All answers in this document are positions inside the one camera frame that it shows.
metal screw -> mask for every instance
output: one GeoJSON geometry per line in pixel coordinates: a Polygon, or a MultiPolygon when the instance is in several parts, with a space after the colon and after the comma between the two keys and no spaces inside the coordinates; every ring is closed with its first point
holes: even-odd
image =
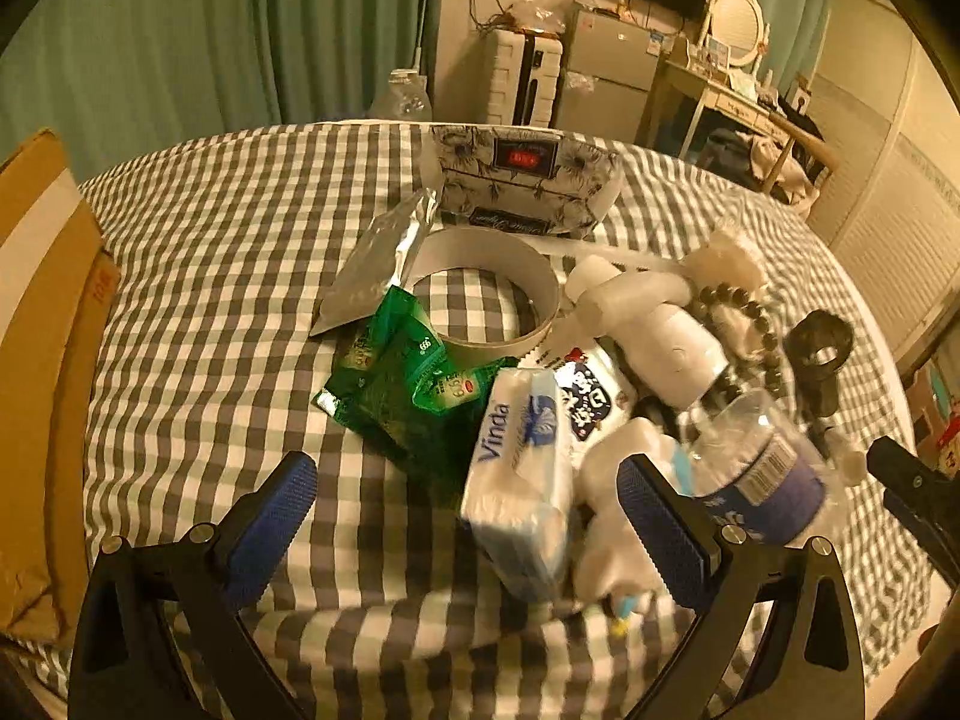
{"type": "Polygon", "coordinates": [[[112,555],[114,552],[118,552],[125,543],[123,536],[107,536],[100,542],[100,551],[104,555],[112,555]]]}
{"type": "Polygon", "coordinates": [[[205,544],[213,538],[213,533],[216,533],[213,526],[209,522],[202,522],[190,529],[190,541],[195,544],[205,544]]]}
{"type": "Polygon", "coordinates": [[[747,533],[739,525],[724,525],[720,529],[720,535],[723,536],[724,541],[729,541],[731,544],[742,544],[747,541],[747,533]]]}
{"type": "Polygon", "coordinates": [[[827,541],[823,536],[817,536],[813,539],[813,551],[819,555],[827,557],[833,551],[833,545],[827,541]]]}

packing tape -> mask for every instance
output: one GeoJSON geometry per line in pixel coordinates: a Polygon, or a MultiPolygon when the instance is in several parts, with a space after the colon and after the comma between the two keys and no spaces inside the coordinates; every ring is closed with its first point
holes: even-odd
{"type": "Polygon", "coordinates": [[[530,299],[539,323],[520,338],[494,343],[465,341],[438,333],[455,364],[477,367],[500,357],[521,358],[544,339],[560,309],[560,284],[544,255],[499,230],[448,227],[427,236],[416,255],[409,288],[427,276],[457,268],[491,271],[509,279],[530,299]]]}

checkered bedsheet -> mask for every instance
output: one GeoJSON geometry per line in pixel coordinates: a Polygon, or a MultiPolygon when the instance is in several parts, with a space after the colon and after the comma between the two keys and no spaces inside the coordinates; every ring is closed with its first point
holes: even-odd
{"type": "MultiPolygon", "coordinates": [[[[814,308],[853,324],[837,423],[869,443],[904,440],[837,264],[779,206],[634,146],[627,184],[592,240],[680,257],[718,218],[739,215],[768,260],[776,330],[814,308]]],[[[309,716],[620,717],[691,621],[650,595],[626,635],[598,605],[528,608],[502,589],[454,512],[357,435],[309,405],[336,334],[307,333],[328,286],[376,214],[419,185],[421,129],[403,124],[274,127],[184,143],[83,186],[123,271],[88,429],[86,528],[171,541],[218,521],[285,450],[319,462],[317,503],[270,589],[246,614],[256,642],[309,716]]],[[[558,275],[573,265],[556,258],[558,275]]],[[[509,284],[461,272],[416,289],[440,329],[502,338],[523,317],[509,284]]],[[[848,491],[838,541],[868,679],[923,618],[928,562],[880,504],[848,491]]],[[[741,682],[764,612],[744,634],[714,709],[741,682]]],[[[191,656],[180,617],[176,638],[191,656]]],[[[223,708],[191,658],[205,707],[223,708]]],[[[35,672],[66,693],[66,654],[35,672]]]]}

blue textured pad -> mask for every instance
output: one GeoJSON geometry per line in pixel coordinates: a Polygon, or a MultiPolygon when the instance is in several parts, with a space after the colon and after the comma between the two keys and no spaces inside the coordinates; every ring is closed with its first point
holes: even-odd
{"type": "Polygon", "coordinates": [[[673,600],[695,611],[708,608],[712,591],[706,556],[631,458],[617,471],[616,495],[673,600]]]}
{"type": "Polygon", "coordinates": [[[260,600],[317,497],[314,461],[302,452],[290,453],[284,460],[290,457],[293,461],[286,469],[274,471],[283,473],[277,491],[262,502],[256,519],[230,553],[224,598],[234,611],[260,600]]]}

green foil package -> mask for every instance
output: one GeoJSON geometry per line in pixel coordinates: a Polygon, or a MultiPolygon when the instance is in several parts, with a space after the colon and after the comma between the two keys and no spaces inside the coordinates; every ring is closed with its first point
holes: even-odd
{"type": "Polygon", "coordinates": [[[456,506],[493,379],[517,360],[456,370],[414,295],[391,287],[314,404],[359,433],[433,499],[456,506]]]}

